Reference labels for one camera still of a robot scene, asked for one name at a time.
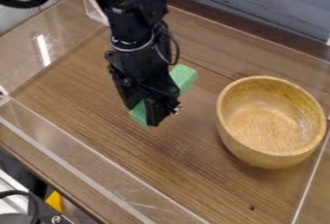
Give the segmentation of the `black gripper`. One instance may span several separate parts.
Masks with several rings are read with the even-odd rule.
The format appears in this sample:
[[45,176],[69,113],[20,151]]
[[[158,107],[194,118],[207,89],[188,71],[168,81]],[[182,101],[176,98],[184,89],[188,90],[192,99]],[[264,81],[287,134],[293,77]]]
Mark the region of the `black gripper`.
[[170,77],[171,45],[176,43],[160,18],[148,23],[136,12],[105,10],[112,50],[104,54],[118,93],[128,110],[144,101],[148,126],[176,112],[179,88]]

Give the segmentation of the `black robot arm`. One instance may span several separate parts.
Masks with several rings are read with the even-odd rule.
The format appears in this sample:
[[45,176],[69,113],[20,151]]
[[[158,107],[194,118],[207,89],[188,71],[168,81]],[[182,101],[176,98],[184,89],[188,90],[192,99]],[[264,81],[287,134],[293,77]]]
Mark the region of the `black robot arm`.
[[[49,0],[0,0],[0,5],[29,9]],[[158,126],[179,106],[179,87],[168,68],[180,46],[164,21],[167,0],[93,0],[109,25],[112,49],[104,53],[108,70],[127,109],[143,104],[144,121]]]

